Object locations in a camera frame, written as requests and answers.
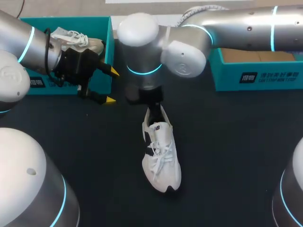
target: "white sneaker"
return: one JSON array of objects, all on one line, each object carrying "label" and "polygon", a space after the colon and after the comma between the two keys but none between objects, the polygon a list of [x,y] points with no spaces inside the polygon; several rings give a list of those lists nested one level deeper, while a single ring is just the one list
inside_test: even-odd
[{"label": "white sneaker", "polygon": [[143,122],[143,137],[148,147],[142,160],[145,175],[160,192],[175,191],[181,184],[181,168],[177,158],[172,125],[161,106],[165,122],[148,126],[150,110]]},{"label": "white sneaker", "polygon": [[51,33],[51,37],[61,42],[63,51],[66,51],[68,48],[72,48],[78,52],[90,49],[100,55],[104,50],[102,40],[88,38],[87,35],[76,31],[67,31],[61,27],[58,27]]}]

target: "shoelace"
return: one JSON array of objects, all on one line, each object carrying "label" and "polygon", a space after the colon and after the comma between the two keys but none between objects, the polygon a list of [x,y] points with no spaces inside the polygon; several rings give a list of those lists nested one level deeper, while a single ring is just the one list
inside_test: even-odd
[{"label": "shoelace", "polygon": [[173,154],[171,150],[172,141],[169,146],[160,146],[159,142],[152,142],[148,148],[151,148],[154,155],[152,160],[154,161],[150,165],[150,170],[154,173],[153,179],[156,178],[156,175],[162,169],[164,163],[171,162],[173,160]]},{"label": "shoelace", "polygon": [[68,42],[68,45],[79,45],[79,47],[87,46],[89,44],[89,38],[87,35],[84,35],[82,33],[76,32],[76,31],[68,31],[68,35],[72,34],[72,38],[78,39],[76,42]]}]

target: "glowing blue ring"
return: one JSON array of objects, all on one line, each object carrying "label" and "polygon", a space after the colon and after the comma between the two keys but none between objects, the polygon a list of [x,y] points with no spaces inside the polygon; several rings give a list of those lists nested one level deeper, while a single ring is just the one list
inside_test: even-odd
[{"label": "glowing blue ring", "polygon": [[[274,7],[273,10],[273,16],[276,15],[276,11],[278,9],[278,6]],[[271,31],[270,31],[270,47],[271,47],[271,51],[275,51],[275,20],[273,20],[272,24],[271,24]]]},{"label": "glowing blue ring", "polygon": [[80,207],[78,207],[78,221],[76,227],[78,227],[79,222],[80,222]]},{"label": "glowing blue ring", "polygon": [[134,73],[134,74],[141,75],[141,76],[145,76],[145,75],[149,75],[149,74],[154,73],[155,71],[157,71],[158,69],[160,69],[161,66],[162,66],[162,64],[159,65],[155,70],[150,71],[150,72],[136,72],[136,71],[131,70],[128,66],[127,66],[127,68],[128,68],[128,70],[130,70],[130,71],[131,71],[132,73]]},{"label": "glowing blue ring", "polygon": [[26,53],[27,53],[27,51],[28,51],[28,49],[29,49],[29,46],[30,46],[30,44],[32,43],[32,40],[33,40],[33,37],[34,37],[34,33],[35,33],[35,28],[32,27],[32,33],[30,34],[29,40],[28,40],[28,42],[27,42],[27,46],[25,47],[25,49],[24,49],[24,51],[23,51],[21,57],[20,57],[19,60],[18,60],[19,63],[23,60],[24,56],[26,55]]},{"label": "glowing blue ring", "polygon": [[2,114],[7,113],[8,111],[10,111],[10,110],[0,111],[0,114],[1,114],[1,113],[2,113]]},{"label": "glowing blue ring", "polygon": [[64,208],[64,206],[65,206],[65,200],[66,200],[66,185],[65,185],[65,180],[64,180],[63,176],[62,176],[62,179],[63,179],[63,184],[64,184],[64,198],[63,198],[63,203],[62,203],[61,209],[60,209],[60,211],[59,211],[59,213],[58,213],[58,215],[57,215],[55,221],[53,221],[53,223],[51,224],[50,227],[54,227],[54,225],[57,223],[59,217],[60,217],[61,214],[62,214],[63,208]]},{"label": "glowing blue ring", "polygon": [[196,28],[199,28],[199,29],[202,29],[203,31],[205,31],[208,36],[210,37],[211,41],[212,41],[212,45],[214,44],[214,39],[212,37],[212,35],[207,31],[207,29],[205,27],[202,27],[202,26],[198,26],[198,25],[182,25],[182,27],[196,27]]},{"label": "glowing blue ring", "polygon": [[282,193],[282,179],[283,179],[283,175],[284,175],[284,172],[282,174],[282,177],[281,177],[281,181],[280,181],[280,193],[281,193],[281,198],[282,198],[282,202],[287,210],[287,212],[289,213],[289,215],[292,217],[292,219],[295,221],[295,223],[298,224],[298,226],[300,227],[303,227],[298,221],[297,219],[295,219],[295,217],[293,216],[293,214],[290,212],[289,208],[287,207],[286,203],[285,203],[285,200],[284,200],[284,197],[283,197],[283,193]]}]

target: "cardboard box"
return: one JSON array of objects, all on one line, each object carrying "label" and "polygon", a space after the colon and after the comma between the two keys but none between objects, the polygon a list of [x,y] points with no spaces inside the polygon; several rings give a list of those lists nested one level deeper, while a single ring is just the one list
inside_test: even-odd
[{"label": "cardboard box", "polygon": [[214,49],[209,61],[216,91],[303,88],[303,55]]},{"label": "cardboard box", "polygon": [[[31,17],[21,20],[41,31],[48,27],[51,31],[57,27],[62,27],[66,30],[81,32],[91,38],[101,39],[106,42],[104,62],[111,65],[114,63],[115,41],[110,17]],[[31,78],[29,95],[77,94],[78,86],[65,82],[63,87],[57,87],[47,75],[41,75],[31,70],[27,70],[27,72]],[[99,94],[110,94],[111,81],[110,76],[96,70],[90,79],[89,88]]]}]

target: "dark table surface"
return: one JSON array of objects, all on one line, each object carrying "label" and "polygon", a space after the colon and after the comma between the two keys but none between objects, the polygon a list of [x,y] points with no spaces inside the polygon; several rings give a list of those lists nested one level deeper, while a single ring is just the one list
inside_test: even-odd
[{"label": "dark table surface", "polygon": [[27,96],[0,121],[35,138],[77,194],[82,227],[273,227],[271,196],[303,136],[303,91],[221,92],[203,76],[165,77],[163,106],[182,169],[179,193],[155,192],[142,170],[145,106]]}]

